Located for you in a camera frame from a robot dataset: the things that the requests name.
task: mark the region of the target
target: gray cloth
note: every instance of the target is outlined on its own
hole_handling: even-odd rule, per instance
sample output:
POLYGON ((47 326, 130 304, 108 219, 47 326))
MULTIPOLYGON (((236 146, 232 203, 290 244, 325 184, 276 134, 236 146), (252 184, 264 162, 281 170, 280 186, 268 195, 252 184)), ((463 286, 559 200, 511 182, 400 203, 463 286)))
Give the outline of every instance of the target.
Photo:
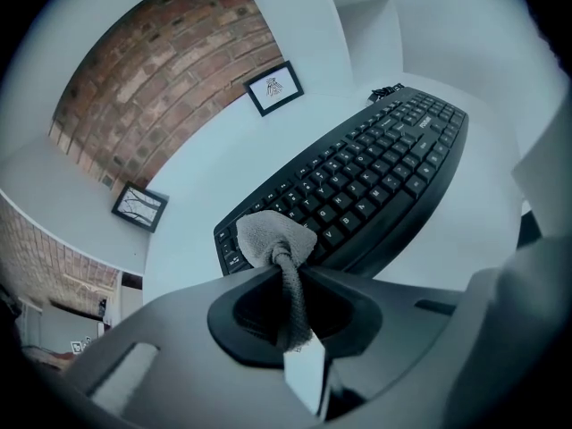
POLYGON ((277 264, 282 268, 282 297, 290 309, 289 325, 279 333, 278 347, 290 351, 312 337, 307 321, 300 267, 317 242, 308 228, 275 211, 248 214, 236 223, 240 251, 254 267, 277 264))

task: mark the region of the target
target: desk surface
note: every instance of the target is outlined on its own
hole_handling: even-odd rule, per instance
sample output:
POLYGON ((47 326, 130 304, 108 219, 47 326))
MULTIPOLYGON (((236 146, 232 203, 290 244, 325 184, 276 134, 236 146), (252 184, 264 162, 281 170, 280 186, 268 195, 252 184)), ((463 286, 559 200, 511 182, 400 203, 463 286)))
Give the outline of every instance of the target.
POLYGON ((168 196, 169 204, 149 242, 144 302, 221 278, 214 227, 292 157, 363 109, 371 88, 397 82, 465 110, 469 130, 441 203, 375 278, 463 290, 474 272, 500 265, 516 248, 522 206, 510 176, 520 157, 514 130, 469 94, 401 73, 353 97, 306 94, 264 118, 244 96, 189 139, 148 187, 168 196))

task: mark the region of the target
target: keyboard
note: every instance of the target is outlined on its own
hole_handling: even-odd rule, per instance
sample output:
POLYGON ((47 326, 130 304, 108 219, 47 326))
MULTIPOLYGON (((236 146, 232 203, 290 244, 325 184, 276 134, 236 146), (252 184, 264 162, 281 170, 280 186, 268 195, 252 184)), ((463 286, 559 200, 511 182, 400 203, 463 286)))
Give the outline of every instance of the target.
POLYGON ((294 157, 214 228, 223 274, 251 268, 236 222, 274 210, 317 234, 309 264, 373 278, 441 201, 467 127, 465 112, 413 88, 378 100, 294 157))

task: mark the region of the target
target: framed picture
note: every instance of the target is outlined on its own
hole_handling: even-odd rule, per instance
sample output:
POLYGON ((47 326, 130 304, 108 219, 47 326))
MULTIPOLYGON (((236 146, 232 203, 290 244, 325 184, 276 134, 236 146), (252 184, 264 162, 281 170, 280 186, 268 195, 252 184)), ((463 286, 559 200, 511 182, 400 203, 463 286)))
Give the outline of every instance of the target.
POLYGON ((73 354, 80 354, 83 351, 83 345, 81 341, 71 341, 71 352, 73 354))
POLYGON ((244 87, 263 116, 304 95, 290 61, 260 73, 245 82, 244 87))
POLYGON ((146 231, 154 232, 166 206, 164 198, 127 182, 111 212, 146 231))

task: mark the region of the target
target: brick wall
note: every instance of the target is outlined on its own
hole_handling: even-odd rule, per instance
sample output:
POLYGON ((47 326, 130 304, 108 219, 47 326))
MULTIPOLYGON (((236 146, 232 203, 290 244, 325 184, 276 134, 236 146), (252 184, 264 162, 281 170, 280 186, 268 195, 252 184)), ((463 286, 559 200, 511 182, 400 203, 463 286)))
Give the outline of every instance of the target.
POLYGON ((39 306, 53 301, 97 315, 105 297, 73 279, 112 288, 118 272, 55 241, 0 196, 0 274, 17 296, 25 295, 39 306))
POLYGON ((51 139, 118 193, 145 187, 174 152, 282 62, 253 0, 146 0, 75 72, 51 139))

